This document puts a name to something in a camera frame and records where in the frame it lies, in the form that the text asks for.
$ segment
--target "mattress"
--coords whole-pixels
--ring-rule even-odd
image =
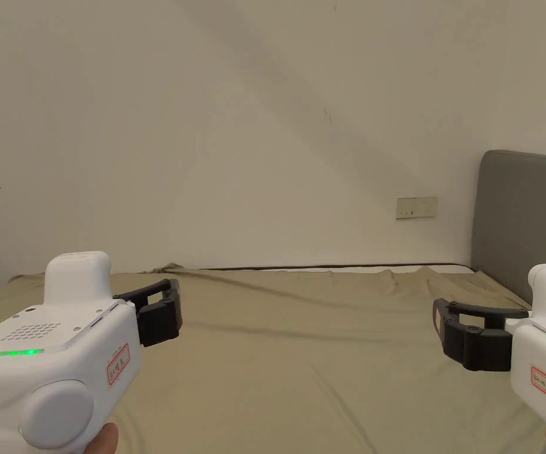
[[[444,356],[443,297],[522,300],[482,273],[191,271],[115,274],[114,293],[180,281],[180,337],[143,350],[111,420],[119,454],[539,454],[543,422],[509,375]],[[0,321],[43,298],[43,276],[0,290]]]
[[[272,270],[263,270],[263,271],[290,271],[294,273],[379,273],[381,271],[391,270],[393,273],[412,273],[414,271],[420,270],[423,265],[378,265],[372,267],[334,267],[334,268],[274,268]],[[438,273],[445,274],[461,274],[473,273],[469,267],[458,264],[440,264],[440,265],[429,265],[427,268],[430,268],[433,271]]]

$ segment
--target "speaker grille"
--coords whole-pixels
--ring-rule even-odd
[[[1,340],[25,340],[41,339],[60,326],[60,323],[44,323],[42,325],[22,325],[20,328],[12,331]]]

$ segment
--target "wall outlet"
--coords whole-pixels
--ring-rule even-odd
[[[397,199],[395,219],[434,218],[439,209],[439,197]]]

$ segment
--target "upholstered headboard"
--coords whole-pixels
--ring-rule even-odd
[[[546,263],[546,155],[492,150],[483,156],[471,261],[531,302],[527,273]]]

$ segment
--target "finger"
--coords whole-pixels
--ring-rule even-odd
[[[107,423],[86,448],[85,454],[115,454],[119,441],[119,430],[113,423]]]

